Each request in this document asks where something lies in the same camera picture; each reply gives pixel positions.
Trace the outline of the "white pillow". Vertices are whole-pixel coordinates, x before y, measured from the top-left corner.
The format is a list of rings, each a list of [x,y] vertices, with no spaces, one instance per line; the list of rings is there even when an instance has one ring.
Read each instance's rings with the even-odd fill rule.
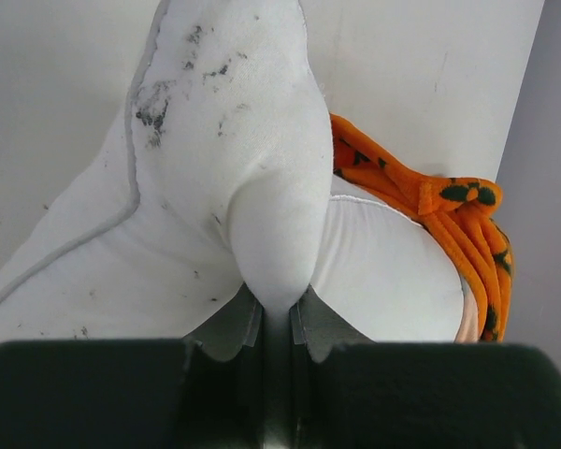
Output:
[[[296,1],[164,1],[91,165],[0,270],[0,343],[180,338],[247,286],[374,341],[473,341],[425,230],[332,172]]]

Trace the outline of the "orange black patterned pillowcase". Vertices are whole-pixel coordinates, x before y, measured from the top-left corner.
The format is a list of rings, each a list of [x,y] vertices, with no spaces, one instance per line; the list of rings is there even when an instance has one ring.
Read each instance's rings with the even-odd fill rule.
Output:
[[[493,218],[502,191],[480,178],[429,176],[406,167],[346,119],[330,117],[334,173],[421,225],[474,296],[478,338],[502,341],[509,322],[514,256]]]

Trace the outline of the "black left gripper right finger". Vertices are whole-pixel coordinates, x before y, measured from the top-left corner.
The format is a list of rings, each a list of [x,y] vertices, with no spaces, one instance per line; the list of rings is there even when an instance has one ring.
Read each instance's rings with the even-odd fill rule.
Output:
[[[561,374],[538,349],[375,342],[313,290],[290,322],[296,448],[561,448]]]

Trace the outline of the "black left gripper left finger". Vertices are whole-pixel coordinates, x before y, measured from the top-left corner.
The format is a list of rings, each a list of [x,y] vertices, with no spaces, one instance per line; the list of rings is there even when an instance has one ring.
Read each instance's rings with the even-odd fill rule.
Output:
[[[0,448],[257,448],[263,309],[249,289],[180,339],[0,344]]]

